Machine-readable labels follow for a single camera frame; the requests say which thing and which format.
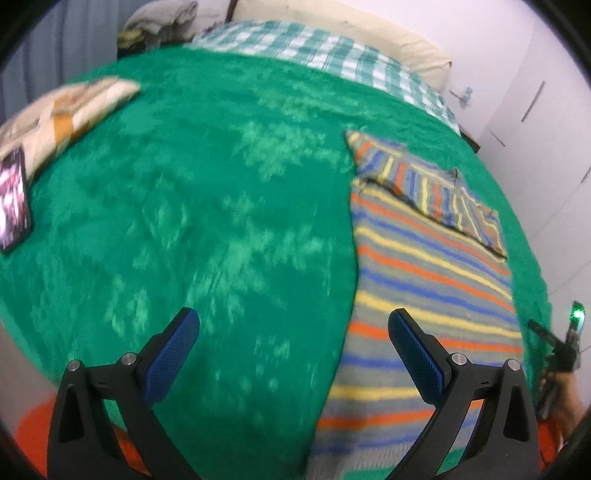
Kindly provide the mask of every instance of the person's arm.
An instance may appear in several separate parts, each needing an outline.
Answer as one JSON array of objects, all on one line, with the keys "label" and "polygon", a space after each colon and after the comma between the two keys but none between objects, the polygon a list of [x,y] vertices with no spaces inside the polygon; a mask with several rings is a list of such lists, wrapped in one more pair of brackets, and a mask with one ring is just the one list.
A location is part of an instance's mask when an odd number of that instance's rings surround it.
[{"label": "person's arm", "polygon": [[566,441],[583,418],[587,407],[581,401],[574,373],[556,373],[554,378],[560,384],[560,396],[551,415],[560,426],[560,433]]}]

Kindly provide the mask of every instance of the smartphone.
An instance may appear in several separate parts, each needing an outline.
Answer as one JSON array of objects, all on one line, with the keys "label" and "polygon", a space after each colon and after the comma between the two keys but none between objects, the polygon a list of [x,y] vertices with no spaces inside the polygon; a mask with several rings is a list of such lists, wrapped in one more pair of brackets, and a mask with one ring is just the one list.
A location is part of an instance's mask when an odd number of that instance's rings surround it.
[{"label": "smartphone", "polygon": [[31,232],[25,152],[14,148],[0,160],[0,251],[7,254]]}]

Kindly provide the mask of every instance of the gray towel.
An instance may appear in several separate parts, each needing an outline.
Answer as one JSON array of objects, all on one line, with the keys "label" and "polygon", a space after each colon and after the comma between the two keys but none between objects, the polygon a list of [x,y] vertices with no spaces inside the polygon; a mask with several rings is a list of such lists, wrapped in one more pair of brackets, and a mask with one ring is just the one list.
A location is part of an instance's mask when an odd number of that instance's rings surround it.
[{"label": "gray towel", "polygon": [[197,14],[197,2],[157,0],[140,7],[125,23],[125,30],[141,30],[159,40],[189,41],[190,28]]}]

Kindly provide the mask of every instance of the green bedspread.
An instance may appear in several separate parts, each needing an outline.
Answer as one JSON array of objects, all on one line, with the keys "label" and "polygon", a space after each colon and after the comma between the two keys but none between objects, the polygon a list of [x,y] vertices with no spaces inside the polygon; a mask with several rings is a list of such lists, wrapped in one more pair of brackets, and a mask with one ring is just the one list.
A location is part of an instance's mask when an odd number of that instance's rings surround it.
[{"label": "green bedspread", "polygon": [[33,185],[34,232],[0,260],[0,319],[57,384],[69,359],[113,362],[194,307],[201,336],[155,412],[205,477],[303,471],[356,283],[346,128],[460,168],[499,211],[522,325],[548,322],[506,198],[425,112],[296,64],[204,50],[160,50],[89,77],[106,74],[142,93]]}]

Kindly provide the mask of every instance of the silver bolt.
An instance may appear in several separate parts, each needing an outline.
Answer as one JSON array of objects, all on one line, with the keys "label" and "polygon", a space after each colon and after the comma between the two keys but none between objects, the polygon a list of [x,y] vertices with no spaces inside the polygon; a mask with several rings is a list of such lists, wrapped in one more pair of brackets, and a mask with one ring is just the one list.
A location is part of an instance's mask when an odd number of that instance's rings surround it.
[{"label": "silver bolt", "polygon": [[138,356],[135,353],[126,353],[121,357],[121,363],[124,365],[131,365],[136,361],[137,357]]},{"label": "silver bolt", "polygon": [[466,355],[462,355],[461,353],[454,353],[452,355],[452,362],[456,365],[466,365],[467,361],[468,359],[466,358]]},{"label": "silver bolt", "polygon": [[516,372],[521,368],[519,362],[514,358],[509,359],[509,361],[507,362],[507,366]]},{"label": "silver bolt", "polygon": [[70,360],[67,365],[67,369],[70,372],[75,372],[80,368],[80,360]]}]

